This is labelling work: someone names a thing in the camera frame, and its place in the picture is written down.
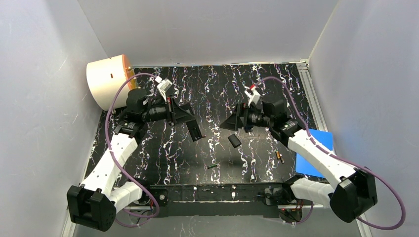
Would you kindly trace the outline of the black battery cover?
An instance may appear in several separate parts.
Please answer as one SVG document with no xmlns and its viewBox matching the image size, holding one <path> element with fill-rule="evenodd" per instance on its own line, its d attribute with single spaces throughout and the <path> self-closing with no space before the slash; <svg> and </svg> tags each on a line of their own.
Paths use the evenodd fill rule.
<svg viewBox="0 0 419 237">
<path fill-rule="evenodd" d="M 233 146 L 233 148 L 238 148 L 242 144 L 242 142 L 235 134 L 231 134 L 230 136 L 228 136 L 228 140 L 230 144 Z"/>
</svg>

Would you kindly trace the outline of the black remote control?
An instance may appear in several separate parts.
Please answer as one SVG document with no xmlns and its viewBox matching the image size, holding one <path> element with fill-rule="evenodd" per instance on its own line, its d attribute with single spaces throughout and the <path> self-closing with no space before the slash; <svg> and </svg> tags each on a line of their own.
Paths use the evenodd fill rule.
<svg viewBox="0 0 419 237">
<path fill-rule="evenodd" d="M 186 126 L 188 128 L 189 134 L 193 142 L 196 142 L 202 138 L 206 138 L 206 136 L 201 133 L 199 125 L 196 120 L 187 122 Z"/>
</svg>

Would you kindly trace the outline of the green battery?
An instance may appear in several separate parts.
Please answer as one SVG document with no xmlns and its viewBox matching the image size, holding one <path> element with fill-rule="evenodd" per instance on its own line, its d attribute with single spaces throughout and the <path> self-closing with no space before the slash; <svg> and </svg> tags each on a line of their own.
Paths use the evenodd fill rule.
<svg viewBox="0 0 419 237">
<path fill-rule="evenodd" d="M 212 168 L 215 168 L 215 167 L 218 167 L 218 164 L 209 165 L 209 166 L 207 166 L 207 169 L 212 169 Z"/>
</svg>

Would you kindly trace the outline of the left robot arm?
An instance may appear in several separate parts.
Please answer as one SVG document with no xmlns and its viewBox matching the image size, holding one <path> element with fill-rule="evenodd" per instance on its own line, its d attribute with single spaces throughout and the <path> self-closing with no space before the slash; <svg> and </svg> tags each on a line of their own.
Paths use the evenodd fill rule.
<svg viewBox="0 0 419 237">
<path fill-rule="evenodd" d="M 150 122 L 165 120 L 169 125 L 186 124 L 193 141 L 202 138 L 190 103 L 179 105 L 166 96 L 149 98 L 145 89 L 133 89 L 127 94 L 126 109 L 109 137 L 107 150 L 93 171 L 78 186 L 67 191 L 70 219 L 73 223 L 107 231 L 116 215 L 143 195 L 159 208 L 159 201 L 123 168 L 128 158 L 141 144 Z"/>
</svg>

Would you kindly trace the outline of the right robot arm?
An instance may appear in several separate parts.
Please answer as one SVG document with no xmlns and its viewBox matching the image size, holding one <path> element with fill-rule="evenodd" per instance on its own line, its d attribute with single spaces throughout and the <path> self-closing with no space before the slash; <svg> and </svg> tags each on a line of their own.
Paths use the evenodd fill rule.
<svg viewBox="0 0 419 237">
<path fill-rule="evenodd" d="M 377 189 L 373 175 L 332 157 L 327 147 L 307 134 L 297 120 L 290 117 L 283 100 L 239 103 L 233 113 L 220 124 L 231 131 L 253 127 L 268 128 L 271 136 L 288 149 L 304 157 L 320 171 L 327 183 L 314 182 L 302 176 L 287 182 L 290 196 L 306 199 L 332 209 L 342 221 L 350 223 L 377 204 Z"/>
</svg>

